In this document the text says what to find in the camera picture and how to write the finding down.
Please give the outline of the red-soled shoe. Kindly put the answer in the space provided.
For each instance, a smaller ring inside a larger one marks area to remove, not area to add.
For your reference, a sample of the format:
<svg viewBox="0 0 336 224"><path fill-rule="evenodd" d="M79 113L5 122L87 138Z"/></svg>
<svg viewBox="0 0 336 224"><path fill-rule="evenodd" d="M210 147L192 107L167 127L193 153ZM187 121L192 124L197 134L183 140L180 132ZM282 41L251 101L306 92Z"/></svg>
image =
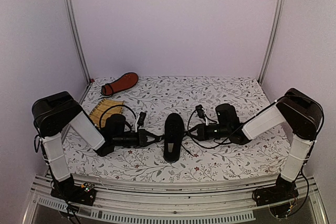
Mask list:
<svg viewBox="0 0 336 224"><path fill-rule="evenodd" d="M101 94L105 97L111 97L116 93L128 90L134 87L139 80L135 72L128 72L113 82L106 83L101 87Z"/></svg>

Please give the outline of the black shoe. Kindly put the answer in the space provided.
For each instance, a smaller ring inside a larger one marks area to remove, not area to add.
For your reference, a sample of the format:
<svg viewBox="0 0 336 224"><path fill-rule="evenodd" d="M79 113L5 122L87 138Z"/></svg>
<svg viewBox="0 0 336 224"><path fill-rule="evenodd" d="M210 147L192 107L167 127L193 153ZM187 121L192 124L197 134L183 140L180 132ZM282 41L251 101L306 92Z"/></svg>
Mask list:
<svg viewBox="0 0 336 224"><path fill-rule="evenodd" d="M180 158L185 127L182 117L177 113L168 115L164 125L164 160L175 163Z"/></svg>

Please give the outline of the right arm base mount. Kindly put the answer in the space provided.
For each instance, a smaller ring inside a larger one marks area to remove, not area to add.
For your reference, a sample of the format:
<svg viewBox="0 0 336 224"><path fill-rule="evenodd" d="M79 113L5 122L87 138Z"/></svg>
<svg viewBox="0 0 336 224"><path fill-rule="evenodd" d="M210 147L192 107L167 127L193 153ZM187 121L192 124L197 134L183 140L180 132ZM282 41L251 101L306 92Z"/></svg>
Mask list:
<svg viewBox="0 0 336 224"><path fill-rule="evenodd" d="M299 196L296 184L275 184L269 187L259 187L252 193L252 199L257 206L264 206L269 204L294 199Z"/></svg>

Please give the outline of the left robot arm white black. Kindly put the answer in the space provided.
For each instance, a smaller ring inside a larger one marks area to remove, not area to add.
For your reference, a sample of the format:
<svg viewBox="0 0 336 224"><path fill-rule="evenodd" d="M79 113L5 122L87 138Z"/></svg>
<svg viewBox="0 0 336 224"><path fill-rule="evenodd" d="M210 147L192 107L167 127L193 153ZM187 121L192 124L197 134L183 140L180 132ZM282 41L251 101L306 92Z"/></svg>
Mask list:
<svg viewBox="0 0 336 224"><path fill-rule="evenodd" d="M112 153L117 146L147 147L162 139L161 136L142 129L146 117L144 112L135 116L133 125L120 113L114 113L106 120L100 117L98 124L94 124L83 107L67 91L35 101L32 115L54 185L67 200L77 197L78 188L74 185L62 146L61 133L66 126L70 126L100 157Z"/></svg>

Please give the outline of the black shoelace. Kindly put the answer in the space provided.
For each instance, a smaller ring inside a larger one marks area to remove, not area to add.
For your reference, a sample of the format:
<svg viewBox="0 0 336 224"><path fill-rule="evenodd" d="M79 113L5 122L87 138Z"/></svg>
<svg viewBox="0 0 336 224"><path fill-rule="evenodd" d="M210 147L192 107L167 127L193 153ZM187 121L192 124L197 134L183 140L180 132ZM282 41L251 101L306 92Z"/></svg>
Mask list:
<svg viewBox="0 0 336 224"><path fill-rule="evenodd" d="M161 141L163 141L163 157L167 162L173 163L179 160L181 148L188 154L193 154L183 145L183 138L186 137L182 130L165 130Z"/></svg>

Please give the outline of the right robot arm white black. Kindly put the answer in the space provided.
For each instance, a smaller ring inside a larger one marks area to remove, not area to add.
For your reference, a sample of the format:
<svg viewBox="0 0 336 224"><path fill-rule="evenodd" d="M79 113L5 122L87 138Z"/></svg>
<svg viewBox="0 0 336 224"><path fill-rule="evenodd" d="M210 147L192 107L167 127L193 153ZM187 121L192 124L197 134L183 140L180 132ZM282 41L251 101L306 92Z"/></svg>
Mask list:
<svg viewBox="0 0 336 224"><path fill-rule="evenodd" d="M325 119L322 106L295 88L289 89L245 122L239 120L235 107L228 103L215 108L217 122L207 117L201 105L194 112L204 120L204 123L186 130L186 135L196 143L222 140L221 145L226 141L245 145L278 125L286 123L290 126L293 133L291 148L285 166L278 176L278 185L271 190L271 196L276 201L282 201L291 194L291 184L309 160Z"/></svg>

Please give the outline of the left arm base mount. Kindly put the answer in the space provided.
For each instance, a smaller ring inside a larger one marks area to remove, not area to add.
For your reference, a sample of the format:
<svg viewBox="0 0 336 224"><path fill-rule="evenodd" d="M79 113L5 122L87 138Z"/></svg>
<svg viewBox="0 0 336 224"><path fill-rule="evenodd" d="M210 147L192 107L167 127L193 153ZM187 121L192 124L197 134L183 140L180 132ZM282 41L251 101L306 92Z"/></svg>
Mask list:
<svg viewBox="0 0 336 224"><path fill-rule="evenodd" d="M66 202L72 202L87 206L93 206L96 199L97 191L95 189L88 189L86 187L76 186L70 182L55 183L51 196L62 199Z"/></svg>

